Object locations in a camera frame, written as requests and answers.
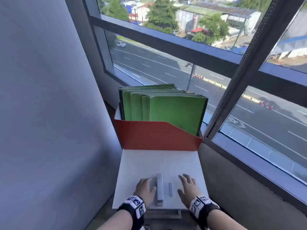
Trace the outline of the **person's left hand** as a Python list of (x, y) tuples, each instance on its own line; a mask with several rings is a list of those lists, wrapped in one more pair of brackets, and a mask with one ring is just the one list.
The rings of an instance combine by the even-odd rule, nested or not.
[(136, 185), (136, 190), (133, 195), (139, 196), (145, 203), (146, 209), (150, 209), (152, 202), (155, 197), (151, 197), (150, 195), (150, 182), (151, 178), (142, 178), (138, 184)]

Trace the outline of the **person's right hand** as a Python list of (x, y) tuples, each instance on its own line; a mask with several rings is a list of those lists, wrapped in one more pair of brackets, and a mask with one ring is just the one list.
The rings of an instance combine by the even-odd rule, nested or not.
[(201, 192), (201, 190), (197, 186), (196, 180), (194, 178), (191, 177), (191, 185), (183, 185), (183, 175), (178, 175), (178, 177), (179, 177), (179, 179), (182, 183), (182, 186), (183, 186), (182, 191), (185, 194), (185, 200), (181, 200), (181, 201), (184, 204), (184, 206), (187, 209), (189, 209), (192, 200), (197, 196), (201, 196), (203, 193)]

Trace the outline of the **person's left forearm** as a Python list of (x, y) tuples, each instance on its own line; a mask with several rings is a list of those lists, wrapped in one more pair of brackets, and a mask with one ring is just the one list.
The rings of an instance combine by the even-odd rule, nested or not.
[(106, 220), (97, 230), (131, 230), (133, 219), (126, 210), (119, 210)]

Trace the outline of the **person's right forearm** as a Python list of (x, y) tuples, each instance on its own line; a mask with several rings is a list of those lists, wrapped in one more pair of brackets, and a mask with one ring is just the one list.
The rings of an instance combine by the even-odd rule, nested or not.
[(247, 228), (218, 209), (214, 209), (208, 214), (207, 226), (210, 230), (247, 230)]

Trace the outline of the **grey stapler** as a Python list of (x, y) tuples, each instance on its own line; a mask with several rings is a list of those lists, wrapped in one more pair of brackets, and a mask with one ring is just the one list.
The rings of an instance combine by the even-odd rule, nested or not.
[(156, 176), (156, 195), (155, 205), (162, 207), (164, 203), (164, 185), (163, 185), (163, 174), (158, 173)]

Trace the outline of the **black wristband with marker tags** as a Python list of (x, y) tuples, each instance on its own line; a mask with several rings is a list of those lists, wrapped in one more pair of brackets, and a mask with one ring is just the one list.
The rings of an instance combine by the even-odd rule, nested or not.
[(131, 230), (140, 230), (144, 226), (144, 214), (146, 212), (146, 205), (140, 196), (128, 197), (117, 209), (129, 212), (132, 217), (133, 225)]
[(190, 203), (189, 211), (200, 227), (207, 227), (207, 217), (213, 210), (220, 210), (219, 205), (205, 195), (196, 196)]

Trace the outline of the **small white table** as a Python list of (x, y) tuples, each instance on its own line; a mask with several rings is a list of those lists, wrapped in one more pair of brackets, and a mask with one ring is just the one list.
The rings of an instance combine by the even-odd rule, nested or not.
[[(188, 215), (177, 190), (183, 189), (178, 175), (189, 174), (197, 182), (201, 192), (208, 195), (201, 163), (197, 151), (123, 150), (113, 199), (113, 209), (117, 209), (132, 195), (141, 178), (151, 178), (150, 188), (156, 186), (156, 176), (163, 174), (164, 203), (157, 207), (154, 202), (145, 213), (148, 220), (181, 220)], [(173, 196), (169, 196), (168, 183), (173, 186)]]

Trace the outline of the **red cardboard file box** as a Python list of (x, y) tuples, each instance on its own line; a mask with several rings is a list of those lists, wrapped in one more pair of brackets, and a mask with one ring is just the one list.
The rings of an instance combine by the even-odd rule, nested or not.
[(197, 151), (203, 141), (203, 137), (168, 122), (122, 120), (119, 105), (114, 124), (120, 145), (126, 150)]

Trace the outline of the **row of green folders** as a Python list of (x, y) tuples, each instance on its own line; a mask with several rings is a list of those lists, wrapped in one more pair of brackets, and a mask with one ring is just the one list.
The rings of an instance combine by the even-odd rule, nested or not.
[(168, 122), (198, 136), (208, 98), (174, 84), (119, 87), (122, 120)]

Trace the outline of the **grey street lamp pole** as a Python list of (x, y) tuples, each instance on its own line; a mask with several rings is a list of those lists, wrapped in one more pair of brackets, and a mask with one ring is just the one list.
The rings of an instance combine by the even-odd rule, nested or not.
[(189, 78), (189, 82), (188, 82), (188, 85), (187, 85), (187, 88), (186, 88), (186, 92), (189, 93), (191, 80), (192, 80), (192, 77), (195, 75), (195, 69), (196, 69), (197, 66), (195, 64), (192, 64), (192, 63), (187, 63), (185, 65), (185, 67), (191, 67), (190, 78)]

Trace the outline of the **green tree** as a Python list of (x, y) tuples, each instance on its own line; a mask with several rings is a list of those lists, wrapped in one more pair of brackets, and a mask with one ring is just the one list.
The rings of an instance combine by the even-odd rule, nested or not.
[(97, 0), (100, 14), (129, 22), (129, 15), (120, 0)]
[(174, 6), (172, 0), (154, 0), (154, 3), (149, 7), (147, 14), (147, 21), (143, 26), (171, 34), (178, 30), (178, 21), (176, 19), (176, 12), (178, 8)]
[(213, 14), (199, 19), (198, 25), (202, 30), (195, 33), (192, 41), (213, 46), (229, 35), (229, 24), (221, 18), (221, 14)]

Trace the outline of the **white building with grey roof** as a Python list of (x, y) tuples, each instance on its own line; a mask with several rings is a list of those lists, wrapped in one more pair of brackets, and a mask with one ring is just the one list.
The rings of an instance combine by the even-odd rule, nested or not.
[(255, 29), (261, 12), (255, 9), (235, 7), (221, 2), (211, 3), (205, 0), (186, 1), (177, 4), (176, 20), (178, 27), (185, 33), (199, 28), (199, 19), (218, 14), (229, 25), (229, 36), (248, 35)]

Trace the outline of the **dark window frame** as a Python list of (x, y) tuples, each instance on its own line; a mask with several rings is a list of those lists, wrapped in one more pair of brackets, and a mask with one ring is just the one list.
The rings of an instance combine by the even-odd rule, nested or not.
[(273, 40), (277, 40), (278, 34), (286, 29), (286, 24), (290, 23), (290, 19), (298, 13), (304, 0), (296, 0), (293, 3), (289, 0), (273, 0), (260, 24), (260, 32), (256, 33), (256, 38), (252, 40), (251, 46), (243, 56), (210, 46), (197, 46), (195, 42), (185, 42), (170, 34), (142, 28), (109, 16), (97, 17), (100, 14), (97, 0), (82, 0), (82, 2), (104, 73), (120, 84), (128, 85), (106, 69), (106, 60), (110, 59), (110, 55), (103, 58), (94, 27), (119, 33), (156, 50), (230, 77), (230, 85), (226, 88), (205, 129), (203, 143), (307, 216), (305, 181), (290, 175), (274, 162), (269, 162), (268, 159), (264, 159), (220, 131), (235, 104), (238, 103), (239, 95), (243, 94), (248, 85), (307, 107), (307, 100), (298, 96), (307, 95), (307, 86), (297, 83), (296, 80), (287, 80), (284, 77), (285, 68), (264, 63), (269, 49), (273, 47)]

